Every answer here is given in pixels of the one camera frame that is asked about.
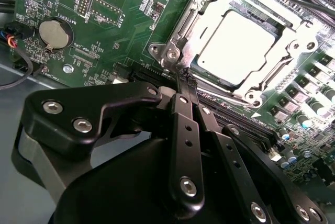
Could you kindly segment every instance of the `wire bundle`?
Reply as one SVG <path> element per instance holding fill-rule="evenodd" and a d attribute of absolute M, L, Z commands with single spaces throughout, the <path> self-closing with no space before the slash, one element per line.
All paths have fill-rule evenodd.
<path fill-rule="evenodd" d="M 27 78 L 29 78 L 29 76 L 34 71 L 34 66 L 33 66 L 32 61 L 30 60 L 29 56 L 26 54 L 26 52 L 17 48 L 17 43 L 16 43 L 15 37 L 13 35 L 7 34 L 4 31 L 0 31 L 0 35 L 1 35 L 0 42 L 4 43 L 6 41 L 7 44 L 12 49 L 14 49 L 14 52 L 19 54 L 23 58 L 23 60 L 25 60 L 26 63 L 27 63 L 27 72 L 20 79 L 14 81 L 12 83 L 0 85 L 0 91 L 2 91 L 4 89 L 9 89 L 9 88 L 12 88 L 16 85 L 19 85 L 20 83 L 25 81 Z"/>
<path fill-rule="evenodd" d="M 16 0 L 0 0 L 0 13 L 14 13 Z"/>

